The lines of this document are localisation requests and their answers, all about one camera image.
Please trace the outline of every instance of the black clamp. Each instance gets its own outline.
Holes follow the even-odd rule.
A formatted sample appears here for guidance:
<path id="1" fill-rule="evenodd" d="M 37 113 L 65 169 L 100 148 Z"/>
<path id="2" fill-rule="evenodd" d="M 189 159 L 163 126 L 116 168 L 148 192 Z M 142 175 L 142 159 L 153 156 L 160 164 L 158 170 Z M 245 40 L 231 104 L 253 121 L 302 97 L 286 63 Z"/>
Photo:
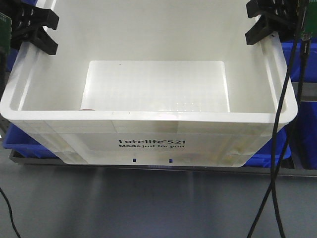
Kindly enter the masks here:
<path id="1" fill-rule="evenodd" d="M 30 42 L 49 55 L 56 55 L 58 44 L 43 29 L 57 29 L 59 17 L 51 9 L 42 9 L 21 0 L 0 0 L 0 11 L 12 19 L 11 47 L 20 49 Z"/>
<path id="2" fill-rule="evenodd" d="M 292 39 L 298 19 L 297 3 L 297 0 L 250 0 L 246 4 L 248 17 L 261 17 L 245 34 L 247 45 L 254 45 L 274 31 L 282 42 Z"/>

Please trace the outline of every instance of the gray surface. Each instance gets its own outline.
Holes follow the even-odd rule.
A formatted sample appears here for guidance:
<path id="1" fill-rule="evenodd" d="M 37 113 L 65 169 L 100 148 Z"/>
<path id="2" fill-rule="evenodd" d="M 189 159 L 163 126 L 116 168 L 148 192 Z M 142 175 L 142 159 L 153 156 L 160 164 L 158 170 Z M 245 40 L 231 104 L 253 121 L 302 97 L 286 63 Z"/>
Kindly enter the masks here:
<path id="1" fill-rule="evenodd" d="M 217 172 L 22 166 L 0 153 L 0 186 L 23 238 L 244 238 L 269 181 Z M 277 188 L 287 237 L 317 237 L 317 178 L 282 177 Z M 0 237 L 15 237 L 2 198 Z M 254 237 L 279 237 L 271 200 Z"/>

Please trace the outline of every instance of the cable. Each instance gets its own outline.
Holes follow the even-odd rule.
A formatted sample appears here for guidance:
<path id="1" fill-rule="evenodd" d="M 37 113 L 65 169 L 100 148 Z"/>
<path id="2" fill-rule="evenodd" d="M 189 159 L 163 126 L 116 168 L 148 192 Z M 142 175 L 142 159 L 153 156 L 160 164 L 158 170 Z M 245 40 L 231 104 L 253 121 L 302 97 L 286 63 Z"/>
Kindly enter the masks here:
<path id="1" fill-rule="evenodd" d="M 6 67 L 6 55 L 4 52 L 0 51 L 0 98 L 2 97 L 3 91 L 5 89 L 5 67 Z M 10 220 L 11 220 L 11 225 L 15 231 L 15 234 L 18 238 L 21 238 L 15 224 L 14 224 L 14 220 L 13 220 L 13 215 L 12 215 L 12 208 L 10 205 L 10 202 L 6 196 L 6 194 L 4 193 L 4 191 L 2 190 L 2 188 L 0 187 L 0 193 L 3 196 L 3 198 L 5 199 L 5 202 L 8 206 L 9 209 L 9 214 L 10 214 Z"/>
<path id="2" fill-rule="evenodd" d="M 16 233 L 16 236 L 21 238 L 17 228 L 15 227 L 15 224 L 14 224 L 14 220 L 13 220 L 13 215 L 12 215 L 12 209 L 11 209 L 11 205 L 10 205 L 10 202 L 8 200 L 8 198 L 6 197 L 4 191 L 2 190 L 2 188 L 0 187 L 0 193 L 2 194 L 3 198 L 5 199 L 5 202 L 6 204 L 8 205 L 8 208 L 9 208 L 9 214 L 10 214 L 10 220 L 11 220 L 11 225 Z"/>
<path id="3" fill-rule="evenodd" d="M 265 207 L 265 204 L 266 204 L 266 201 L 268 199 L 268 196 L 272 190 L 272 194 L 275 193 L 275 196 L 273 196 L 273 204 L 274 204 L 274 210 L 275 210 L 275 214 L 276 214 L 276 219 L 277 219 L 277 222 L 278 222 L 278 227 L 279 227 L 279 231 L 280 231 L 280 235 L 281 237 L 285 237 L 285 234 L 284 234 L 284 231 L 283 231 L 283 227 L 282 227 L 282 223 L 281 223 L 281 220 L 280 220 L 280 215 L 279 215 L 279 210 L 278 210 L 278 204 L 277 204 L 277 197 L 276 197 L 276 188 L 275 188 L 275 179 L 277 177 L 277 174 L 278 174 L 278 171 L 279 171 L 279 168 L 280 168 L 280 164 L 281 164 L 281 158 L 284 157 L 284 154 L 286 152 L 286 148 L 287 148 L 287 144 L 285 143 L 284 147 L 283 147 L 283 152 L 280 156 L 280 160 L 276 166 L 276 169 L 275 169 L 275 151 L 276 151 L 276 134 L 277 134 L 277 127 L 278 127 L 278 122 L 279 122 L 279 117 L 280 117 L 280 114 L 281 114 L 281 109 L 282 109 L 282 105 L 283 105 L 283 102 L 284 102 L 284 97 L 285 97 L 285 94 L 286 94 L 286 89 L 287 89 L 287 85 L 288 85 L 288 81 L 289 81 L 289 77 L 290 77 L 290 74 L 291 74 L 291 70 L 293 68 L 293 64 L 294 64 L 294 59 L 295 59 L 295 53 L 296 53 L 296 47 L 297 47 L 297 42 L 299 41 L 300 37 L 301 37 L 301 29 L 302 29 L 302 26 L 303 26 L 303 21 L 304 21 L 304 18 L 305 18 L 305 14 L 306 14 L 306 9 L 307 9 L 307 4 L 308 4 L 308 1 L 307 0 L 304 0 L 303 1 L 304 4 L 301 4 L 301 7 L 300 7 L 300 10 L 299 10 L 299 21 L 297 23 L 297 26 L 296 26 L 296 32 L 295 32 L 295 41 L 294 41 L 294 44 L 293 44 L 293 48 L 292 48 L 292 51 L 291 51 L 291 57 L 290 57 L 290 61 L 289 61 L 289 64 L 288 64 L 288 67 L 287 67 L 287 71 L 286 71 L 286 76 L 285 76 L 285 80 L 284 80 L 284 84 L 283 84 L 283 88 L 282 88 L 282 92 L 281 92 L 281 96 L 280 96 L 280 100 L 279 100 L 279 104 L 278 104 L 278 108 L 277 108 L 277 112 L 276 112 L 276 117 L 275 117 L 275 122 L 274 122 L 274 128 L 273 128 L 273 133 L 272 133 L 272 138 L 273 138 L 273 142 L 272 142 L 272 153 L 271 153 L 271 183 L 264 195 L 264 198 L 262 200 L 262 203 L 260 205 L 260 208 L 258 210 L 258 213 L 252 223 L 252 226 L 249 230 L 249 233 L 248 233 L 248 236 L 247 238 L 251 238 L 253 232 L 254 232 L 254 229 L 259 221 L 259 218 L 262 214 L 262 211 Z"/>

